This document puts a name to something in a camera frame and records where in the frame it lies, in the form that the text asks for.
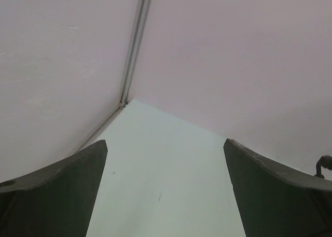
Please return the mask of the black phone stand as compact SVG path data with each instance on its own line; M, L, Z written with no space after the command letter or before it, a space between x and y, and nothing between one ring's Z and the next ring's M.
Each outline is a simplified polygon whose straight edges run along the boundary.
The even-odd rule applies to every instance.
M324 179L322 174L322 168L332 170L332 156L321 156L318 162L316 163L316 174L315 177Z

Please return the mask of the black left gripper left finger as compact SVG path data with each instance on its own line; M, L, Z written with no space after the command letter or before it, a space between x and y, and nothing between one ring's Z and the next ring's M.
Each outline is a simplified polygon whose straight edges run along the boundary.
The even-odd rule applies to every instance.
M1 236L86 236L106 158L105 140L1 183Z

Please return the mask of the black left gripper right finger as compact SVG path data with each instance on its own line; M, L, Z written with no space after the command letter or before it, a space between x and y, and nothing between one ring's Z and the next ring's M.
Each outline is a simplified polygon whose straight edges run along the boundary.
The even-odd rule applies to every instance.
M331 236L331 181L229 138L224 154L246 236Z

